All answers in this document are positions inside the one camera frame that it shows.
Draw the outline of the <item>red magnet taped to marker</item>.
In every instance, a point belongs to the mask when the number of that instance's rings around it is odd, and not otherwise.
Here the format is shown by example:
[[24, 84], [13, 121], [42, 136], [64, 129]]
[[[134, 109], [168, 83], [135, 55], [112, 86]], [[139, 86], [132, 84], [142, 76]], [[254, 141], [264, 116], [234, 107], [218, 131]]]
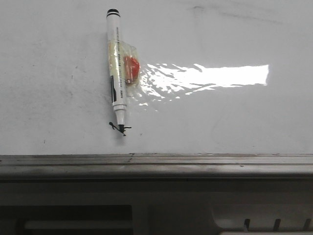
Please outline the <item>red magnet taped to marker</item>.
[[128, 87], [139, 82], [140, 63], [136, 47], [122, 43], [125, 83]]

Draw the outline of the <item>white whiteboard marker pen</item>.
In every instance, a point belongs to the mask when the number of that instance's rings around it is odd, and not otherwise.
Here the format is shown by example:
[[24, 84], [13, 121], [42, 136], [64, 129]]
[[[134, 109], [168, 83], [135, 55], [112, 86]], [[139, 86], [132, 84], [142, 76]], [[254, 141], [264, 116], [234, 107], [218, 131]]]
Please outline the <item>white whiteboard marker pen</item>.
[[110, 126], [125, 135], [127, 101], [119, 11], [109, 9], [106, 19], [112, 108], [116, 116], [116, 124], [110, 122]]

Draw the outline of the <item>white whiteboard surface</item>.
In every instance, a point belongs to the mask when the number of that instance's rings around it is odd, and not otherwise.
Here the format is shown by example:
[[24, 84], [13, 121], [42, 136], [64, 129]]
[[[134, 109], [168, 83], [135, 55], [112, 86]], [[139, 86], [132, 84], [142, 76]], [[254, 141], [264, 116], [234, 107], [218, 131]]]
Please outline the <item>white whiteboard surface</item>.
[[[106, 13], [140, 83], [113, 130]], [[0, 152], [311, 154], [310, 0], [3, 0]]]

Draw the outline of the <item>grey metal whiteboard tray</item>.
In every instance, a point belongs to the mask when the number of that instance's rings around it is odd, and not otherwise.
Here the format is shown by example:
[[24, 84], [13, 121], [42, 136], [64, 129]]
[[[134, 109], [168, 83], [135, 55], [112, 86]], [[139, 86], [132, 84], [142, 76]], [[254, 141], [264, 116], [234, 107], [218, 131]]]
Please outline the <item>grey metal whiteboard tray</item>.
[[312, 154], [2, 155], [3, 181], [311, 178]]

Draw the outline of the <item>grey plastic housing below tray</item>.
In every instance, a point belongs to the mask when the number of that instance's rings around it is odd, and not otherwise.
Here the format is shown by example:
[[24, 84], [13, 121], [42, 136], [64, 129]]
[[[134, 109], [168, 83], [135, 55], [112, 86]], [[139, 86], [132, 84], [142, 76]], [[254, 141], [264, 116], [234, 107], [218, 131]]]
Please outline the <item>grey plastic housing below tray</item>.
[[312, 180], [1, 182], [3, 235], [310, 235]]

